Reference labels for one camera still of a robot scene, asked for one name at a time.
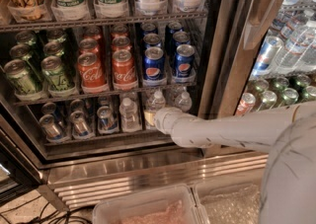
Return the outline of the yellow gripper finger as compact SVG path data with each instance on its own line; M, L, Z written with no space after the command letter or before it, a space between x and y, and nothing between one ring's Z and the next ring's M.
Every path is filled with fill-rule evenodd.
M146 120L146 123L150 126L154 126L155 123L154 123L154 116L155 116L156 112L155 111L149 111L149 110L146 110L144 112L144 118Z

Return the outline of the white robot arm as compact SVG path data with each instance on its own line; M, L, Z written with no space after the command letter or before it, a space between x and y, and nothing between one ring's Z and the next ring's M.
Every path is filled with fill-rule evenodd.
M266 153L259 224L316 223L315 102L217 119L166 107L153 123L183 148L220 144Z

